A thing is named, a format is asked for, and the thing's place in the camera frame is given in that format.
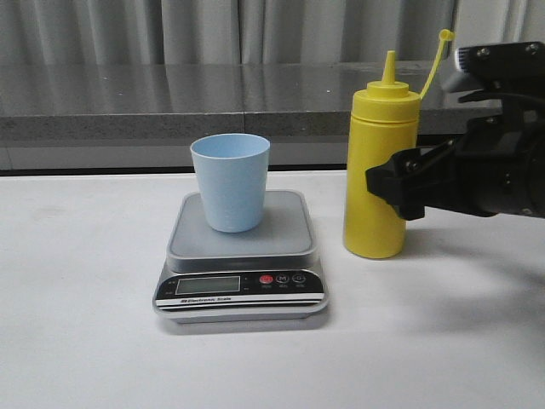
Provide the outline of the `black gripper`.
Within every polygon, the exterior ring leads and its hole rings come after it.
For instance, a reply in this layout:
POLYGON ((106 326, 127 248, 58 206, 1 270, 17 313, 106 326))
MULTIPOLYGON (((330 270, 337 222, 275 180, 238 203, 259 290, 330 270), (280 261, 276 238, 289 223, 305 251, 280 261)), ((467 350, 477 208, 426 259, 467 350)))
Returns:
POLYGON ((468 121, 466 133, 387 162, 395 170, 379 196, 407 220, 427 207, 490 217, 544 216, 544 99, 521 91, 476 91, 463 102, 499 100, 499 115, 468 121))

